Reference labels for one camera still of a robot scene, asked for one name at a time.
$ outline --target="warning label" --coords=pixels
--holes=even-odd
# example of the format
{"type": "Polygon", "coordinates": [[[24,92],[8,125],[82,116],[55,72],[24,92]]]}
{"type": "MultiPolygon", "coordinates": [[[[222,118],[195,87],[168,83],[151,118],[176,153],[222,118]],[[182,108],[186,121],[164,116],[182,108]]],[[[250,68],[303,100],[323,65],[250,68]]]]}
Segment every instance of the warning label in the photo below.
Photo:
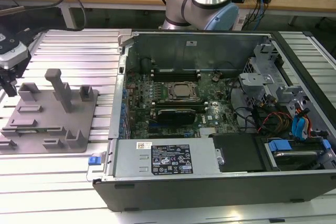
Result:
{"type": "Polygon", "coordinates": [[[152,174],[193,173],[191,153],[188,144],[152,145],[152,174]]]}

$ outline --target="gray post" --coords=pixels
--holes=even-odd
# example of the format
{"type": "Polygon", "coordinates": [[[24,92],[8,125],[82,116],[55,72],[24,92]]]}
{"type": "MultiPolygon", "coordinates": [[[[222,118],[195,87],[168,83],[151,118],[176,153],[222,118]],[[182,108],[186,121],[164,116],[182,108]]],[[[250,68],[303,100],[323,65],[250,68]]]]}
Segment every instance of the gray post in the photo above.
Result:
{"type": "Polygon", "coordinates": [[[61,102],[64,111],[66,113],[71,112],[71,97],[66,94],[66,90],[64,88],[64,84],[61,81],[61,70],[49,68],[44,75],[47,81],[50,81],[52,86],[54,87],[55,93],[61,102]]]}

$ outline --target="barcode sticker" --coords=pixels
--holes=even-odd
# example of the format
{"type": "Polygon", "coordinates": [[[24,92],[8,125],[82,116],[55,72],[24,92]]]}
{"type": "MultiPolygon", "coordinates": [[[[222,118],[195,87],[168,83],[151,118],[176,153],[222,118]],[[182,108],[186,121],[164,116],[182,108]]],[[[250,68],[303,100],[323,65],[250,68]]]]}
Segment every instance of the barcode sticker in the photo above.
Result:
{"type": "Polygon", "coordinates": [[[137,149],[150,149],[152,142],[137,142],[137,149]]]}

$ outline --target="connector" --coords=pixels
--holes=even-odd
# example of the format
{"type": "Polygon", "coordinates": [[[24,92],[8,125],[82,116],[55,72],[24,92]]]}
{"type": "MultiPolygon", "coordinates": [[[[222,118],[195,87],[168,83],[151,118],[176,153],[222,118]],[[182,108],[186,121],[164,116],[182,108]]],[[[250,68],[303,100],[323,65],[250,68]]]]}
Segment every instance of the connector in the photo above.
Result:
{"type": "Polygon", "coordinates": [[[298,113],[298,117],[302,117],[307,115],[310,112],[309,108],[305,108],[304,110],[302,110],[300,113],[298,113]]]}
{"type": "Polygon", "coordinates": [[[271,102],[271,103],[276,103],[277,102],[277,99],[273,95],[271,95],[271,94],[268,94],[266,96],[266,100],[269,101],[269,102],[271,102]]]}

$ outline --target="blue latch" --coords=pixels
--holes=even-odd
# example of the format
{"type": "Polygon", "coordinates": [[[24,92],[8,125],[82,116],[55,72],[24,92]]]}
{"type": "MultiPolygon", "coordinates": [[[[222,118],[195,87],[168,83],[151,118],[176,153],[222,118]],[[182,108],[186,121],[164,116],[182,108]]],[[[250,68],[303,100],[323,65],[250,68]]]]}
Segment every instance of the blue latch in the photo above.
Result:
{"type": "Polygon", "coordinates": [[[101,165],[101,157],[89,157],[89,165],[101,165]]]}
{"type": "Polygon", "coordinates": [[[268,146],[271,152],[292,150],[289,141],[284,139],[272,140],[270,143],[268,143],[268,146]]]}
{"type": "Polygon", "coordinates": [[[323,140],[322,140],[322,144],[323,144],[324,148],[326,148],[326,149],[331,149],[331,145],[330,145],[330,143],[329,143],[328,140],[323,139],[323,140]]]}
{"type": "Polygon", "coordinates": [[[301,141],[304,141],[304,137],[302,136],[303,129],[305,128],[306,121],[304,118],[300,118],[297,115],[293,118],[292,123],[292,133],[294,136],[298,137],[301,141]]]}

